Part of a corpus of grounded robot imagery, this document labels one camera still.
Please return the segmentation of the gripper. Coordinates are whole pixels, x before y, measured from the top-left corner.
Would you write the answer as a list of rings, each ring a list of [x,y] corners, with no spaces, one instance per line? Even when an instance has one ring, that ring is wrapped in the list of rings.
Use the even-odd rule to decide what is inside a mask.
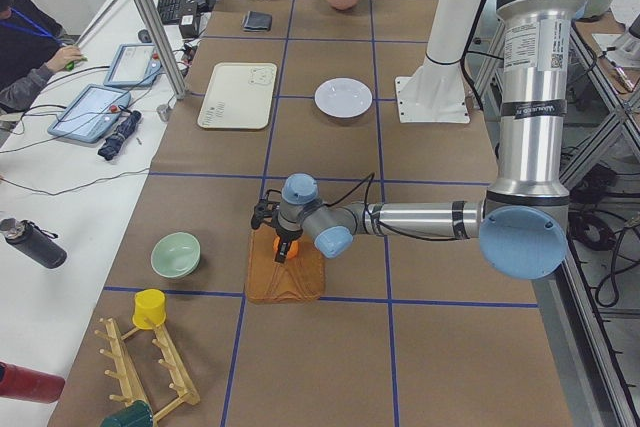
[[[274,260],[284,263],[287,258],[293,241],[297,241],[302,236],[302,229],[293,230],[277,226],[275,228],[278,238],[273,242]]]

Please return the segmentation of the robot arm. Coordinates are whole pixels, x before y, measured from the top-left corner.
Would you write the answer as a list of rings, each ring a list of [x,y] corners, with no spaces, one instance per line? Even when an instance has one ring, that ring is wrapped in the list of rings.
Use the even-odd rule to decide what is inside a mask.
[[[274,209],[277,261],[309,236],[326,257],[356,235],[400,235],[431,242],[475,238],[498,271],[520,279],[552,273],[567,253],[569,193],[559,178],[567,111],[572,22],[586,0],[497,0],[504,27],[498,174],[477,203],[325,204],[316,180],[290,176]],[[439,0],[423,64],[397,81],[400,119],[455,123],[466,118],[462,66],[484,0]]]

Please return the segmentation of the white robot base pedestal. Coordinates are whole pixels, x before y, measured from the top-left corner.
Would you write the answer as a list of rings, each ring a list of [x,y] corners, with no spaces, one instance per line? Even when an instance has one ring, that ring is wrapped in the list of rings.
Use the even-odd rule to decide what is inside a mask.
[[[402,123],[470,121],[460,62],[481,0],[438,0],[423,64],[398,77],[396,99]]]

